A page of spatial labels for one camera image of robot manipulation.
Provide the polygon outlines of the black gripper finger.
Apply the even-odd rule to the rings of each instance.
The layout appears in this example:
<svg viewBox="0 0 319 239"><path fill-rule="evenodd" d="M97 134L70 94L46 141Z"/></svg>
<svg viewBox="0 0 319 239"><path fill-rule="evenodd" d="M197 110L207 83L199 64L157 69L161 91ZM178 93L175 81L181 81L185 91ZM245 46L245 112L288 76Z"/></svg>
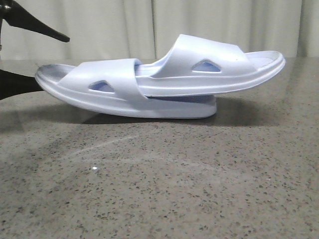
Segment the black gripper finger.
<svg viewBox="0 0 319 239"><path fill-rule="evenodd" d="M47 35L62 42L70 41L68 36L41 22L14 0L0 1L0 26L3 20L10 26Z"/></svg>
<svg viewBox="0 0 319 239"><path fill-rule="evenodd" d="M34 77L19 75L16 73L1 70L0 71L0 99L30 93L43 91Z"/></svg>

